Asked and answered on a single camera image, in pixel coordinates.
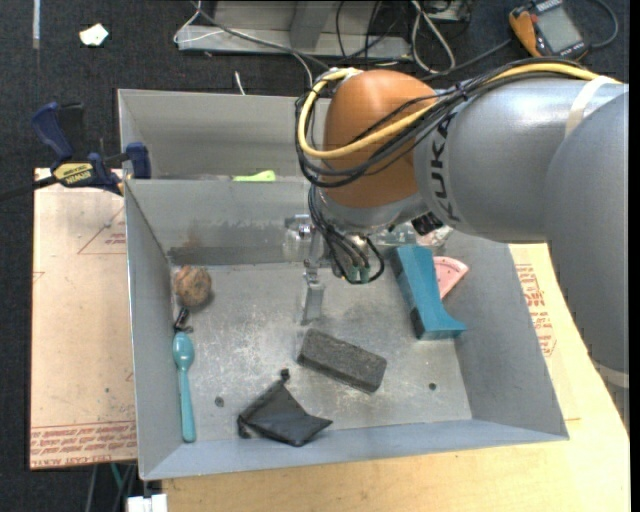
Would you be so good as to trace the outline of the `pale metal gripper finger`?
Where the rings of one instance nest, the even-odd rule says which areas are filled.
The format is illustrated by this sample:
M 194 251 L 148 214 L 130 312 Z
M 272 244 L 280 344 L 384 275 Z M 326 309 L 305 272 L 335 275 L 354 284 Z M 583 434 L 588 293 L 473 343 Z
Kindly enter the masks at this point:
M 308 280 L 304 285 L 301 317 L 303 325 L 310 324 L 321 318 L 324 292 L 325 285 L 319 279 Z

